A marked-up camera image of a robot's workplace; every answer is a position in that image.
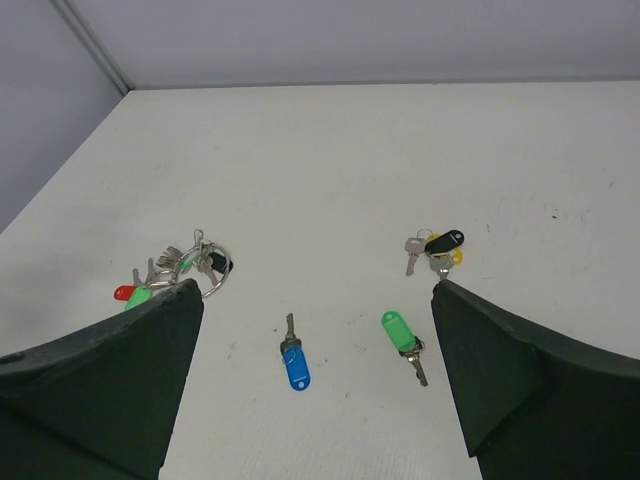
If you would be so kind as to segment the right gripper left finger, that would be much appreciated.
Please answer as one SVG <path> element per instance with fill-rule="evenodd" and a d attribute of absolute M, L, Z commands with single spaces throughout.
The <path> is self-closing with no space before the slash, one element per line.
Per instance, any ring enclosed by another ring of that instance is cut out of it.
<path fill-rule="evenodd" d="M 193 280 L 1 359 L 4 479 L 156 479 L 202 323 Z"/>

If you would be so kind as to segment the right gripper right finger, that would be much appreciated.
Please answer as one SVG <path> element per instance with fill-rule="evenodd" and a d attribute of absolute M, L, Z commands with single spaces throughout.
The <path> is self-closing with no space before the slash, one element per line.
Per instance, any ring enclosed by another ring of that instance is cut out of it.
<path fill-rule="evenodd" d="M 439 282 L 431 309 L 467 452 L 485 479 L 636 479 L 639 362 Z"/>

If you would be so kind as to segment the red tag key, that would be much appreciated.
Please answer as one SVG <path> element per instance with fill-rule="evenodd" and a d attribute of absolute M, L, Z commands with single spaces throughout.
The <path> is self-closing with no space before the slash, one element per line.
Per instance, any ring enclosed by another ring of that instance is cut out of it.
<path fill-rule="evenodd" d="M 113 293 L 113 297 L 117 301 L 128 302 L 136 289 L 137 287 L 135 285 L 118 286 Z"/>

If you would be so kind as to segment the blue tag key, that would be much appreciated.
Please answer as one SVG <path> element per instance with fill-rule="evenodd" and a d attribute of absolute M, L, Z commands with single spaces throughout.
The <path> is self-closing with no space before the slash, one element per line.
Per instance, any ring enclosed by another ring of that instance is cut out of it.
<path fill-rule="evenodd" d="M 301 340 L 295 334 L 294 315 L 286 316 L 287 330 L 280 343 L 280 353 L 288 382 L 296 392 L 302 392 L 311 385 L 311 373 Z"/>

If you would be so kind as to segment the silver keyring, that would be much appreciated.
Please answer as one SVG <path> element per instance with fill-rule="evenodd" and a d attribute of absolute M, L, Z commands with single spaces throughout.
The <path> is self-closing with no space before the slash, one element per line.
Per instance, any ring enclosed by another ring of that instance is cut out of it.
<path fill-rule="evenodd" d="M 217 251 L 227 259 L 227 269 L 222 274 L 211 269 L 209 254 L 213 251 Z M 193 265 L 186 274 L 181 274 L 180 264 L 190 255 L 194 256 Z M 193 234 L 193 245 L 189 249 L 180 250 L 178 247 L 168 246 L 156 261 L 151 262 L 147 284 L 151 289 L 170 287 L 177 284 L 188 273 L 197 271 L 200 274 L 204 274 L 211 283 L 211 286 L 207 287 L 202 293 L 202 299 L 208 299 L 222 288 L 233 268 L 234 262 L 227 250 L 207 239 L 202 230 L 196 229 Z"/>

